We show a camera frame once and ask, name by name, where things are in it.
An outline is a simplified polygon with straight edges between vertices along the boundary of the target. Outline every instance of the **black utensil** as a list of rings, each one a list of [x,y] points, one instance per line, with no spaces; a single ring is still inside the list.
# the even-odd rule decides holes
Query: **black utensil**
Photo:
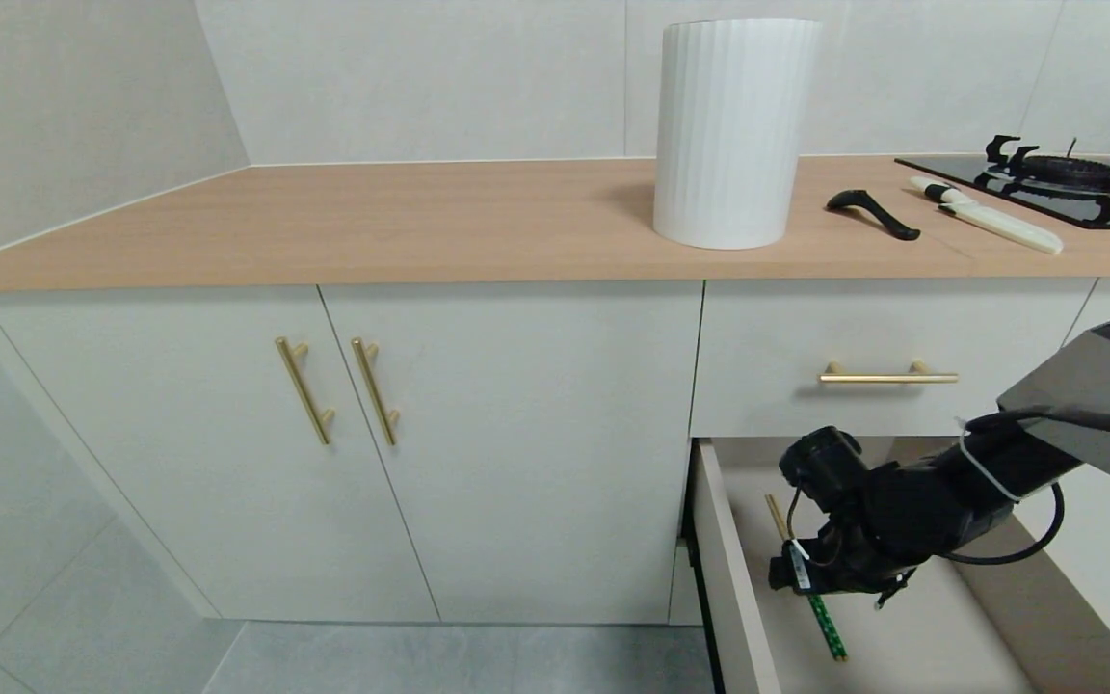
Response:
[[[900,223],[898,217],[890,215],[879,202],[868,194],[867,190],[842,190],[842,192],[829,198],[829,202],[825,202],[827,210],[845,210],[846,208],[864,208],[864,210],[872,212],[872,215],[885,225],[885,230],[889,232],[891,238],[899,238],[901,241],[914,241],[919,238],[918,229],[910,229],[909,225]]]

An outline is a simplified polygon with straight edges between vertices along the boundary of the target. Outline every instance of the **white cable tie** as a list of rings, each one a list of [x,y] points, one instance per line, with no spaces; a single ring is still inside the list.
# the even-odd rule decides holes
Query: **white cable tie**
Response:
[[[979,473],[981,473],[983,477],[988,479],[988,482],[990,482],[992,486],[997,489],[997,491],[1003,493],[1005,496],[1008,496],[1009,501],[1012,501],[1013,504],[1018,504],[1018,502],[1021,502],[1021,496],[1015,495],[1013,492],[1009,492],[1008,489],[1005,489],[1005,484],[1000,484],[999,479],[991,477],[990,471],[988,471],[986,466],[982,466],[982,463],[979,462],[978,457],[975,457],[975,453],[970,452],[968,447],[966,447],[966,425],[968,424],[968,422],[961,418],[955,418],[955,419],[957,420],[957,426],[960,426],[961,429],[960,434],[957,434],[957,447],[960,449],[961,454],[963,454],[963,456],[966,456],[966,460],[970,461],[970,463],[973,463],[975,467],[979,471]]]
[[[801,556],[803,556],[803,561],[806,561],[806,562],[810,562],[811,561],[811,554],[807,553],[807,550],[803,549],[803,544],[799,544],[798,540],[796,540],[794,537],[790,539],[790,544],[794,544],[794,549],[796,549],[796,550],[799,551],[799,554],[801,554]]]

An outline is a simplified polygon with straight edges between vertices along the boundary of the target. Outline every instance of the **black glass cooktop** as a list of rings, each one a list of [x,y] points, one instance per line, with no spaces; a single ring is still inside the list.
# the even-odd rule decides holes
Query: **black glass cooktop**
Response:
[[[931,178],[982,190],[1006,201],[1039,210],[1046,215],[1083,229],[1110,229],[1110,192],[1092,192],[1013,178],[998,170],[983,155],[904,157],[898,159],[898,163],[928,172]]]

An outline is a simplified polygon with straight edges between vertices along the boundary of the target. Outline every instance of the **gas stove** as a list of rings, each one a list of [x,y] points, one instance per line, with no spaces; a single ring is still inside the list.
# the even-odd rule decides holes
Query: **gas stove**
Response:
[[[966,188],[1056,217],[1083,229],[1110,229],[1110,158],[1035,154],[1039,147],[996,135],[979,155],[902,157],[916,168]]]

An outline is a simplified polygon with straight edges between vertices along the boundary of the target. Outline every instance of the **open drawer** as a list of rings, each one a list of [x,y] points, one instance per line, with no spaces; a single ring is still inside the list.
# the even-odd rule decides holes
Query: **open drawer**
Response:
[[[1009,693],[1110,691],[1110,614],[1076,590],[1046,554],[1011,566],[920,566],[885,610],[875,596],[827,595],[849,662],[836,662],[806,597],[768,587],[780,540],[765,494],[789,504],[776,463],[735,454],[724,441],[693,445],[690,534],[705,628],[727,694]],[[824,516],[801,502],[796,533]],[[1010,520],[963,553],[1000,554],[1030,544]]]

